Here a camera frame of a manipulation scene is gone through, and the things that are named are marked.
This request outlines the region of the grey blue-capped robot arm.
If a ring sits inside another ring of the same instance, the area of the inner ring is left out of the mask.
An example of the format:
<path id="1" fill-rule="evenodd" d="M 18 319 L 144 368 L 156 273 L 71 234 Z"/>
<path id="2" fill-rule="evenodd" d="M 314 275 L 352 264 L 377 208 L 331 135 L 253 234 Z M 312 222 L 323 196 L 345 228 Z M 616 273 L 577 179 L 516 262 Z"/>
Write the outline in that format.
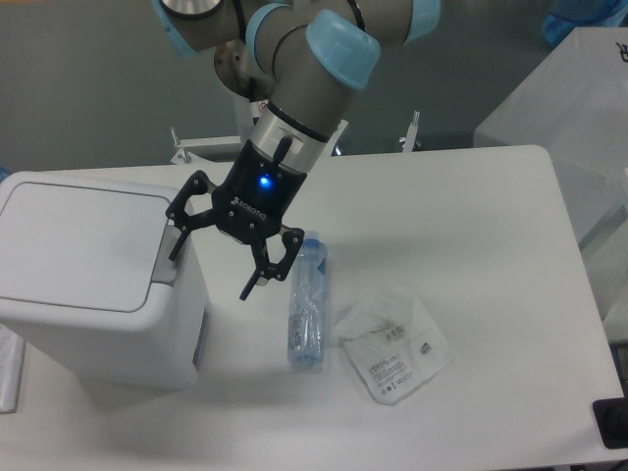
<path id="1" fill-rule="evenodd" d="M 222 183 L 192 174 L 167 209 L 182 236 L 215 227 L 250 247 L 251 287 L 286 278 L 304 240 L 283 217 L 381 51 L 430 33 L 437 1 L 157 1 L 173 47 L 194 55 L 241 40 L 274 84 Z"/>

